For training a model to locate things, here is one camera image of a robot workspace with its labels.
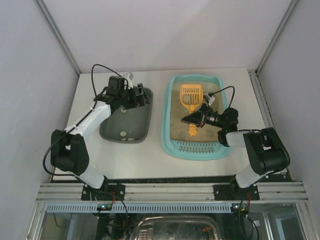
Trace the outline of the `orange litter scoop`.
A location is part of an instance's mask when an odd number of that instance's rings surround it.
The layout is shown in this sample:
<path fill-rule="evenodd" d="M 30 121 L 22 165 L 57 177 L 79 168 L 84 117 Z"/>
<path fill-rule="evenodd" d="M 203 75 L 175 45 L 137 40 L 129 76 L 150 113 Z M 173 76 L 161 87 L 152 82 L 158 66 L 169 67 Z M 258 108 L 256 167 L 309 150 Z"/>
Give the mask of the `orange litter scoop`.
<path fill-rule="evenodd" d="M 184 101 L 185 95 L 190 96 L 188 103 Z M 190 114 L 194 113 L 203 103 L 203 87 L 200 84 L 183 84 L 180 86 L 179 99 Z"/>

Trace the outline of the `grey plastic bin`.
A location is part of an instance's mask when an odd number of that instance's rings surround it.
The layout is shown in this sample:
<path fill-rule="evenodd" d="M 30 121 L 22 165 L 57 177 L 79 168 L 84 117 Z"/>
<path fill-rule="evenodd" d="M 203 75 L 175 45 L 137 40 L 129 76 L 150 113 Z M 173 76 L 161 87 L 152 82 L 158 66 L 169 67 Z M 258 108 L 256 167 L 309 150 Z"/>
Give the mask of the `grey plastic bin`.
<path fill-rule="evenodd" d="M 121 112 L 121 108 L 117 109 L 100 124 L 99 134 L 102 139 L 119 144 L 139 144 L 145 140 L 149 131 L 154 95 L 151 89 L 144 90 L 151 104 L 127 109 L 126 112 Z M 126 132 L 125 137 L 120 136 L 122 131 Z M 128 138 L 134 138 L 134 141 L 128 141 Z"/>

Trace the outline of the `teal litter box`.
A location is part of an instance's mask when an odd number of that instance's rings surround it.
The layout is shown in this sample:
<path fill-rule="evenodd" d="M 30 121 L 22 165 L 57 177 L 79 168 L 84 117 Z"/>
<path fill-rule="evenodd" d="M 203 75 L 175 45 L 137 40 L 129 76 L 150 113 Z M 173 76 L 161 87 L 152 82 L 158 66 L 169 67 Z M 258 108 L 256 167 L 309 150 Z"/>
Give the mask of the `teal litter box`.
<path fill-rule="evenodd" d="M 173 157 L 187 160 L 206 161 L 226 157 L 231 148 L 219 143 L 217 135 L 219 128 L 205 125 L 197 129 L 196 136 L 190 136 L 189 125 L 181 122 L 181 118 L 189 114 L 179 99 L 179 90 L 183 84 L 200 84 L 204 92 L 216 92 L 224 88 L 223 81 L 218 76 L 203 74 L 174 76 L 164 94 L 161 130 L 163 149 Z M 207 136 L 207 131 L 213 132 L 213 135 Z"/>

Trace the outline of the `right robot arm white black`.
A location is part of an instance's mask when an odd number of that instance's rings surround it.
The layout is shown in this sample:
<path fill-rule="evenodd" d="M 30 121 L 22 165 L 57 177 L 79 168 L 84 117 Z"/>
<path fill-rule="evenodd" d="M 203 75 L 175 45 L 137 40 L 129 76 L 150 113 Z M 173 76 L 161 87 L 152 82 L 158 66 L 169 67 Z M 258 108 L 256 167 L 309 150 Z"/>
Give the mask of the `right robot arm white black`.
<path fill-rule="evenodd" d="M 289 153 L 273 127 L 239 130 L 238 116 L 238 111 L 232 107 L 219 114 L 204 103 L 195 112 L 181 118 L 183 123 L 197 128 L 205 125 L 220 128 L 217 138 L 221 145 L 246 149 L 249 164 L 229 183 L 234 193 L 244 191 L 262 178 L 290 165 Z"/>

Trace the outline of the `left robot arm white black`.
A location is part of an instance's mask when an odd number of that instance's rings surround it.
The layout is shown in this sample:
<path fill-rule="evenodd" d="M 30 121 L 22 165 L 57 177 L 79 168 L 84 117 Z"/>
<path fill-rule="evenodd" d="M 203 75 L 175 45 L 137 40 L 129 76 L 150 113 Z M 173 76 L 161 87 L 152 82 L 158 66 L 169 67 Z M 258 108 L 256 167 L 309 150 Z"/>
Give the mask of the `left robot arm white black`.
<path fill-rule="evenodd" d="M 78 178 L 93 189 L 106 186 L 108 178 L 90 164 L 89 138 L 119 108 L 131 110 L 151 103 L 142 83 L 134 86 L 128 76 L 111 76 L 108 85 L 95 95 L 88 113 L 64 130 L 56 129 L 52 133 L 46 153 L 50 164 L 61 170 L 63 176 Z"/>

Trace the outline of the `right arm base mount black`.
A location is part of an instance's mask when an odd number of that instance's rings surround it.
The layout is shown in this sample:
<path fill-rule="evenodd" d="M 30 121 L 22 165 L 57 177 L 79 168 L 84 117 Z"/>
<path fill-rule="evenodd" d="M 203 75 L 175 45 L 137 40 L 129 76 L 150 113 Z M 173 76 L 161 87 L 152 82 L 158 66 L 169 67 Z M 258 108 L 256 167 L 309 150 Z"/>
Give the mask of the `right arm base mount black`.
<path fill-rule="evenodd" d="M 258 187 L 253 184 L 246 188 L 239 187 L 236 182 L 215 184 L 213 193 L 216 201 L 260 200 Z"/>

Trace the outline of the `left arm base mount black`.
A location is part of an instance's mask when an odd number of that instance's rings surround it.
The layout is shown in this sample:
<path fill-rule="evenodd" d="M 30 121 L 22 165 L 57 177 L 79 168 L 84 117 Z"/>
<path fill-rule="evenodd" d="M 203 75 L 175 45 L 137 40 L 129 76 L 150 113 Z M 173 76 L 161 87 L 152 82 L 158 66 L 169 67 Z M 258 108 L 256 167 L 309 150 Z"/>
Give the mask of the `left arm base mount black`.
<path fill-rule="evenodd" d="M 81 190 L 82 201 L 112 201 L 124 200 L 126 186 L 120 183 L 109 183 L 108 186 L 102 186 L 99 189 L 85 184 Z"/>

